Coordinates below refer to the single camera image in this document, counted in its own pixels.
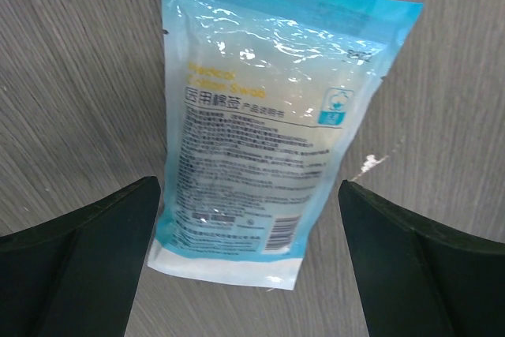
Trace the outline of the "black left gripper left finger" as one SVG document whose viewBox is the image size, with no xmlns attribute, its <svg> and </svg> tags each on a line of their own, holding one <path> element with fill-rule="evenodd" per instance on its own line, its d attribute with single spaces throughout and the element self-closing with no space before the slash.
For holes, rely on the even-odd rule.
<svg viewBox="0 0 505 337">
<path fill-rule="evenodd" d="M 3 336 L 123 336 L 160 185 L 148 176 L 1 238 Z"/>
</svg>

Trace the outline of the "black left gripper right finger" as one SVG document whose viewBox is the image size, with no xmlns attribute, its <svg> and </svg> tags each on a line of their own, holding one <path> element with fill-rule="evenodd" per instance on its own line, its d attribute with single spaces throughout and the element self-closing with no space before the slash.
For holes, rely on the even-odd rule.
<svg viewBox="0 0 505 337">
<path fill-rule="evenodd" d="M 371 336 L 502 336 L 504 245 L 344 181 L 339 207 Z"/>
</svg>

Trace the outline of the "large blue cotton pack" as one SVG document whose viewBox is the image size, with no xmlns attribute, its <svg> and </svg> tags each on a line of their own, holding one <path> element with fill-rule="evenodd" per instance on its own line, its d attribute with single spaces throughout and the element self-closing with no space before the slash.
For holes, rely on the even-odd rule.
<svg viewBox="0 0 505 337">
<path fill-rule="evenodd" d="M 368 105 L 422 4 L 162 0 L 163 213 L 148 266 L 292 290 Z"/>
</svg>

